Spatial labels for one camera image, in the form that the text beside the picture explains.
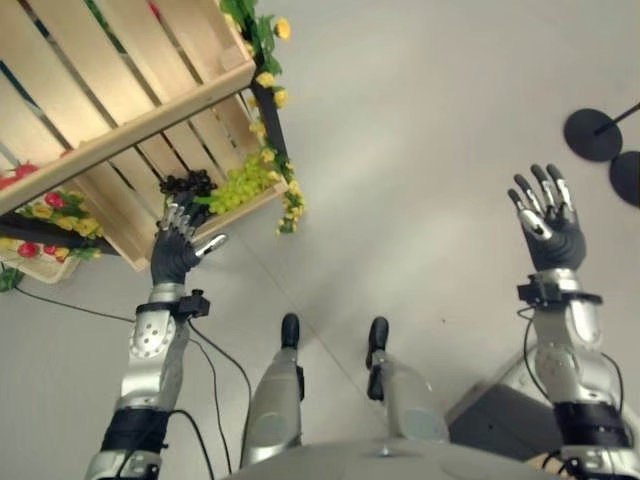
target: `robotic arm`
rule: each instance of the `robotic arm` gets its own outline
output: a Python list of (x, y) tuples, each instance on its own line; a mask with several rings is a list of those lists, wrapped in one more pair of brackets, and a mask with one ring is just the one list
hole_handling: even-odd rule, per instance
[(182, 384), (187, 320), (209, 312), (201, 290), (186, 295), (185, 277), (226, 240), (222, 234), (201, 245), (191, 243), (206, 218), (205, 209), (192, 202), (191, 194), (181, 193), (159, 223), (151, 255), (153, 288), (148, 302), (136, 309), (120, 398), (86, 480), (158, 477), (160, 450)]
[(531, 171), (544, 203), (522, 175), (515, 181), (528, 204), (515, 190), (508, 192), (537, 270), (518, 291), (535, 307), (536, 372), (565, 444), (562, 459), (579, 479), (638, 479), (640, 458), (611, 394), (615, 377), (598, 350), (602, 332), (596, 305), (602, 299), (585, 293), (576, 275), (586, 247), (571, 194), (554, 165), (547, 167), (553, 183), (538, 165)]

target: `wire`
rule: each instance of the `wire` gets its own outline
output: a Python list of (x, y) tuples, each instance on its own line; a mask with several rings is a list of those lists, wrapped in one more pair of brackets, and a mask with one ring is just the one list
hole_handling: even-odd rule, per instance
[(191, 319), (189, 319), (189, 326), (191, 327), (191, 329), (196, 333), (196, 335), (198, 335), (202, 340), (204, 340), (205, 342), (207, 342), (209, 345), (211, 345), (213, 348), (215, 348), (218, 353), (220, 353), (223, 357), (225, 357), (227, 360), (229, 360), (231, 363), (233, 363), (233, 365), (236, 366), (236, 368), (240, 371), (240, 373), (242, 374), (242, 377), (244, 378), (244, 381), (247, 385), (247, 391), (249, 394), (249, 398), (247, 399), (247, 414), (245, 416), (245, 420), (244, 420), (244, 429), (243, 429), (243, 434), (242, 434), (242, 445), (244, 446), (244, 440), (245, 440), (245, 435), (247, 433), (247, 424), (249, 422), (249, 413), (251, 413), (251, 399), (253, 398), (253, 390), (251, 389), (251, 382), (249, 381), (249, 376), (247, 375), (247, 372), (244, 370), (244, 368), (242, 368), (242, 365), (240, 365), (235, 358), (233, 358), (231, 355), (229, 355), (227, 352), (225, 352), (222, 348), (220, 348), (218, 345), (216, 345), (212, 340), (210, 340), (205, 334), (203, 334), (200, 330), (198, 330), (195, 325), (193, 324), (193, 322), (191, 321)]
[(524, 315), (524, 312), (531, 310), (533, 308), (535, 307), (521, 308), (516, 312), (519, 317), (524, 318), (525, 320), (528, 321), (527, 328), (524, 331), (524, 341), (522, 343), (522, 357), (524, 359), (524, 366), (526, 367), (527, 372), (529, 372), (529, 376), (531, 377), (533, 384), (538, 388), (538, 390), (540, 390), (540, 393), (542, 394), (542, 396), (547, 400), (549, 400), (549, 395), (547, 395), (547, 392), (544, 391), (544, 388), (542, 388), (542, 385), (534, 375), (533, 370), (531, 370), (531, 365), (529, 365), (529, 352), (527, 352), (527, 343), (529, 343), (529, 332), (531, 331), (531, 326), (533, 325), (533, 317), (527, 317), (526, 315)]
[(220, 353), (223, 357), (225, 357), (227, 360), (229, 360), (231, 363), (233, 363), (236, 366), (236, 368), (240, 371), (240, 373), (242, 374), (242, 377), (244, 378), (245, 383), (247, 384), (247, 390), (249, 392), (249, 406), (250, 406), (251, 405), (251, 398), (253, 398), (253, 390), (251, 389), (251, 382), (249, 381), (249, 376), (247, 375), (247, 372), (244, 370), (244, 368), (242, 368), (242, 365), (240, 365), (235, 358), (233, 358), (231, 355), (229, 355), (227, 352), (225, 352), (218, 345), (213, 343), (213, 341), (211, 341), (206, 335), (204, 335), (200, 330), (198, 330), (193, 325), (193, 322), (191, 320), (189, 320), (189, 326), (193, 329), (194, 332), (196, 332), (196, 334), (202, 340), (204, 340), (209, 345), (211, 345), (213, 348), (215, 348), (218, 351), (218, 353)]
[(33, 293), (25, 292), (20, 287), (13, 287), (13, 289), (17, 290), (18, 292), (20, 292), (23, 295), (26, 295), (27, 297), (35, 298), (36, 300), (40, 300), (41, 302), (50, 303), (52, 305), (57, 305), (59, 307), (67, 307), (67, 308), (70, 308), (72, 310), (78, 310), (79, 312), (90, 313), (91, 315), (97, 315), (99, 317), (106, 317), (106, 318), (112, 318), (114, 320), (120, 320), (121, 322), (135, 323), (135, 320), (131, 320), (130, 318), (120, 317), (118, 315), (111, 315), (109, 313), (96, 312), (95, 310), (89, 310), (88, 308), (77, 307), (75, 305), (70, 305), (68, 303), (59, 302), (58, 300), (52, 300), (50, 298), (45, 298), (45, 297), (41, 297), (39, 295), (35, 295)]
[(220, 432), (220, 438), (222, 439), (222, 445), (224, 447), (224, 456), (227, 461), (227, 469), (229, 471), (229, 475), (231, 475), (231, 456), (229, 455), (229, 446), (227, 445), (227, 437), (224, 434), (224, 430), (222, 429), (222, 419), (220, 418), (220, 402), (218, 400), (218, 375), (216, 374), (216, 368), (213, 366), (213, 362), (211, 361), (211, 357), (205, 351), (204, 347), (197, 340), (189, 339), (191, 342), (198, 345), (200, 351), (204, 355), (204, 358), (207, 360), (207, 363), (211, 367), (211, 372), (213, 373), (213, 401), (216, 405), (216, 417), (218, 421), (218, 432)]
[(542, 462), (542, 466), (540, 468), (542, 470), (546, 470), (547, 465), (549, 465), (549, 462), (551, 461), (551, 459), (552, 458), (557, 459), (559, 455), (560, 455), (560, 450), (554, 450), (552, 452), (549, 452), (549, 454), (545, 457), (544, 461)]
[(622, 380), (622, 371), (620, 365), (612, 357), (602, 352), (602, 356), (611, 362), (613, 368), (616, 369), (616, 375), (618, 375), (618, 390), (620, 391), (620, 404), (618, 405), (618, 413), (622, 414), (622, 408), (624, 407), (624, 381)]
[[(191, 416), (191, 414), (189, 412), (187, 412), (186, 410), (171, 410), (169, 412), (169, 415), (167, 417), (167, 421), (173, 416), (173, 415), (183, 415), (184, 417), (187, 418), (187, 420), (189, 420), (189, 423), (191, 424), (191, 427), (193, 428), (193, 431), (195, 432), (196, 436), (198, 437), (198, 443), (200, 443), (200, 449), (202, 450), (202, 455), (204, 456), (205, 462), (207, 463), (207, 470), (209, 471), (209, 478), (211, 480), (215, 480), (215, 476), (213, 475), (213, 467), (211, 466), (211, 460), (209, 459), (209, 453), (207, 452), (207, 447), (204, 444), (204, 440), (202, 439), (202, 434), (200, 433), (200, 429), (198, 428), (198, 424), (196, 423), (196, 421), (193, 419), (193, 417)], [(127, 462), (129, 461), (129, 459), (131, 458), (131, 456), (135, 453), (135, 451), (138, 449), (138, 446), (151, 434), (151, 432), (153, 432), (153, 430), (158, 426), (158, 423), (162, 421), (162, 419), (158, 419), (157, 421), (155, 421), (152, 425), (149, 425), (149, 428), (147, 428), (147, 430), (145, 430), (145, 432), (140, 435), (140, 437), (138, 438), (137, 442), (135, 443), (135, 445), (133, 446), (133, 448), (131, 448), (124, 456), (124, 460), (122, 460), (122, 463), (120, 464), (120, 467), (118, 468), (118, 471), (116, 472), (115, 478), (122, 478), (120, 475), (122, 474), (122, 470), (124, 469), (125, 465), (127, 464)]]

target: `green grapes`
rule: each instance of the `green grapes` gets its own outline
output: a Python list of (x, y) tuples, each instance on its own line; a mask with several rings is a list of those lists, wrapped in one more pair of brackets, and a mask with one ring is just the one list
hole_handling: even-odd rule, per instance
[(209, 210), (222, 215), (248, 202), (271, 186), (268, 174), (257, 155), (248, 155), (242, 168), (229, 170), (227, 182), (211, 192)]

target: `black round base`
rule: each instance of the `black round base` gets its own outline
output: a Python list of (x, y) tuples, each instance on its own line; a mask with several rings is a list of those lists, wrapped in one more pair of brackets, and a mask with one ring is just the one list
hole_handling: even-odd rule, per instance
[(576, 155), (592, 162), (606, 162), (618, 156), (622, 150), (622, 134), (617, 125), (600, 135), (594, 131), (611, 118), (592, 108), (572, 113), (564, 124), (564, 139)]
[(620, 198), (640, 208), (640, 152), (624, 152), (614, 158), (609, 180)]

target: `white floor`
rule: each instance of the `white floor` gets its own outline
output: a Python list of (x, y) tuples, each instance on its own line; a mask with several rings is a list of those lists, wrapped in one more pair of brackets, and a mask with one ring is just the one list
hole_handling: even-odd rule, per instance
[[(565, 117), (617, 114), (638, 101), (637, 0), (264, 0), (289, 18), (278, 49), (291, 102), (282, 111), (309, 213), (276, 237), (279, 205), (234, 224), (231, 241), (190, 277), (214, 314), (198, 323), (252, 382), (278, 346), (281, 316), (303, 320), (304, 441), (383, 435), (364, 395), (365, 337), (386, 315), (390, 350), (431, 381), (442, 407), (491, 379), (521, 348), (515, 286), (532, 272), (506, 196), (512, 175), (553, 161), (568, 177), (587, 235), (581, 277), (601, 293), (605, 349), (637, 378), (640, 215), (607, 166), (576, 158)], [(640, 147), (640, 116), (622, 126)], [(48, 287), (23, 287), (130, 316), (147, 274), (117, 258)], [(126, 363), (128, 326), (0, 296), (0, 476), (80, 478), (99, 448)], [(238, 455), (246, 408), (237, 372), (214, 355), (221, 408)], [(179, 405), (201, 423), (219, 476), (212, 381), (190, 347)], [(172, 421), (162, 478), (205, 478), (197, 443)]]

